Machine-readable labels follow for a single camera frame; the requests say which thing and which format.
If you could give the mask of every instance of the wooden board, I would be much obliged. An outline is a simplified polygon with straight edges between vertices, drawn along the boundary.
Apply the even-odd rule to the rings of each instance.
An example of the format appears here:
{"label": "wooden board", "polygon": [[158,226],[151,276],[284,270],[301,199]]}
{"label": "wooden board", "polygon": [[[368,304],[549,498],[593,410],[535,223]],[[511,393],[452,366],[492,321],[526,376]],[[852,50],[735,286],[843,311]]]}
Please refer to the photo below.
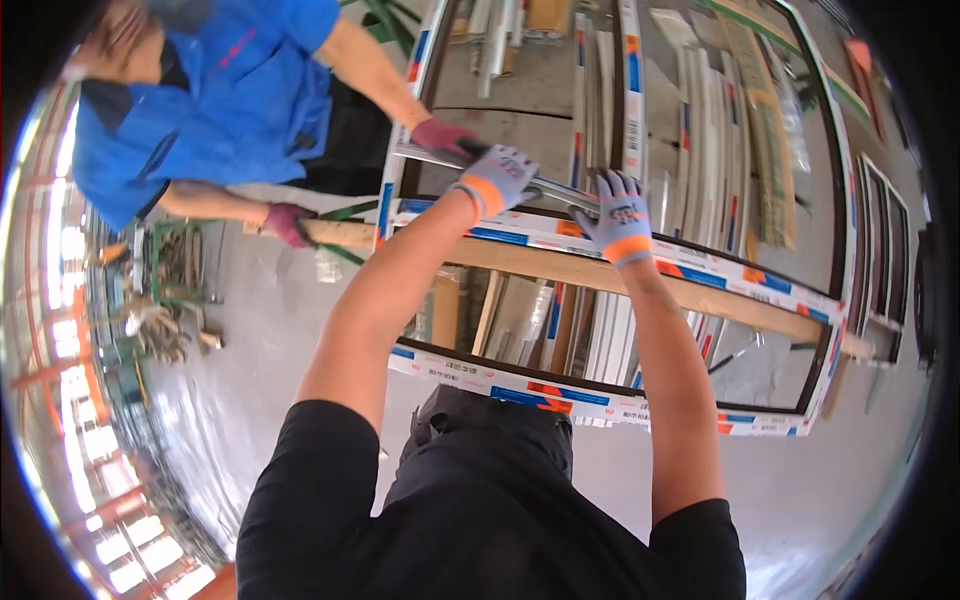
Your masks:
{"label": "wooden board", "polygon": [[[310,220],[304,221],[303,227],[310,238],[318,243],[352,248],[373,247],[373,225]],[[244,232],[274,235],[251,224],[244,225]],[[563,252],[464,237],[457,242],[445,262],[628,295],[623,280],[609,262]],[[781,333],[797,342],[820,340],[823,324],[799,313],[685,279],[665,276],[663,282],[677,304],[685,310],[730,319],[761,331]],[[844,336],[840,349],[855,357],[871,358],[874,355],[873,344],[850,333]]]}

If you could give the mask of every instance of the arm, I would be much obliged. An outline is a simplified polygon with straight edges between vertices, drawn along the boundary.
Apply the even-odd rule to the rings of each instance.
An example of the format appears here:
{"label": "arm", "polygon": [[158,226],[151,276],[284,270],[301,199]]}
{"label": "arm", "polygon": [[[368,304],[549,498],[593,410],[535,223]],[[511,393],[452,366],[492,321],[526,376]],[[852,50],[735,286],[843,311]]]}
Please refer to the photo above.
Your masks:
{"label": "arm", "polygon": [[296,204],[244,198],[205,181],[171,181],[157,203],[178,217],[256,223],[275,231],[292,248],[313,246],[300,219],[316,218],[317,213]]}
{"label": "arm", "polygon": [[717,409],[707,368],[683,314],[660,279],[646,201],[632,178],[597,178],[600,221],[575,212],[623,277],[636,316],[637,357],[650,406],[653,520],[724,496]]}
{"label": "arm", "polygon": [[345,84],[373,100],[408,130],[430,118],[376,40],[352,21],[338,18],[314,58],[332,67]]}
{"label": "arm", "polygon": [[343,404],[379,433],[390,350],[444,257],[481,217],[519,204],[537,168],[523,153],[494,146],[436,204],[377,250],[330,313],[297,402],[323,398]]}

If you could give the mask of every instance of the black t-shirt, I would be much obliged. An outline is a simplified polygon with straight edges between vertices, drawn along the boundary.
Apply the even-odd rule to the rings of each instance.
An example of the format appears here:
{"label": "black t-shirt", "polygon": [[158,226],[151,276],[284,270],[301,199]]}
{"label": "black t-shirt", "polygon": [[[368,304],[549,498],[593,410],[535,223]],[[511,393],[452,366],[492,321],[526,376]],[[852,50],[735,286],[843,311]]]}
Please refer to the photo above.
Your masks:
{"label": "black t-shirt", "polygon": [[726,500],[662,519],[648,547],[532,446],[454,431],[404,462],[374,518],[378,452],[348,408],[290,409],[240,528],[240,600],[746,596]]}

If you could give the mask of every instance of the metal rod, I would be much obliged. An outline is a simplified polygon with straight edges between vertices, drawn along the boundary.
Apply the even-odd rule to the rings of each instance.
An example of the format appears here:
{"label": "metal rod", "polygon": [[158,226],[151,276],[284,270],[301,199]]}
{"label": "metal rod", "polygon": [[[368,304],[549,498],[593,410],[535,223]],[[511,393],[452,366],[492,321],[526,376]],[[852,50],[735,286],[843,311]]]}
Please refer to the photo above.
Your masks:
{"label": "metal rod", "polygon": [[[396,144],[391,150],[391,154],[402,156],[403,158],[410,158],[412,160],[420,160],[422,162],[439,164],[443,167],[449,167],[451,169],[457,169],[460,171],[464,169],[463,165],[433,156],[423,148],[414,146],[412,144]],[[578,206],[594,215],[600,214],[600,205],[596,201],[596,196],[584,194],[583,192],[575,190],[572,187],[567,187],[560,183],[556,183],[555,181],[545,180],[541,177],[534,178],[530,184],[541,191],[544,196],[559,200],[565,204],[570,204],[571,206]]]}

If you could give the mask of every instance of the concrete floor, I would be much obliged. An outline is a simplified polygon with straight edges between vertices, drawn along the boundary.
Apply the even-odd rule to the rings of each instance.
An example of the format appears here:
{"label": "concrete floor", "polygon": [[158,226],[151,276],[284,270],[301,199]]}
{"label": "concrete floor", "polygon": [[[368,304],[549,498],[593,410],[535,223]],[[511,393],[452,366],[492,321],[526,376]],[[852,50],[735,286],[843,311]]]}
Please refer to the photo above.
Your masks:
{"label": "concrete floor", "polygon": [[[411,4],[416,10],[420,3]],[[814,24],[821,28],[815,35],[823,43],[820,37],[831,35],[824,29],[829,23],[817,21],[811,28]],[[831,55],[825,56],[829,61]],[[842,72],[839,65],[831,66]],[[861,148],[875,144],[862,124],[849,129],[855,130],[852,137],[859,136]],[[894,131],[891,122],[888,132]],[[876,155],[917,227],[923,209],[907,152],[892,140]],[[269,186],[250,186],[248,193],[275,201],[289,194],[282,199],[324,209],[352,204]],[[326,316],[353,268],[345,266],[346,276],[337,283],[319,283],[310,252],[244,236],[238,226],[226,229],[221,262],[217,293],[225,303],[211,309],[208,318],[223,326],[227,346],[205,358],[194,351],[183,365],[151,364],[146,378],[171,432],[169,460],[189,490],[190,504],[232,554],[253,484],[271,456]],[[912,328],[908,310],[906,330]],[[904,471],[912,425],[922,408],[924,375],[916,364],[908,335],[900,367],[884,373],[880,385],[875,386],[876,370],[847,369],[831,420],[818,421],[809,436],[721,439],[749,597],[816,597],[876,530]],[[410,413],[432,387],[401,373],[389,375],[381,438],[388,457],[381,463],[375,514],[393,480]],[[646,540],[651,524],[649,436],[628,425],[577,427],[574,451],[576,487]]]}

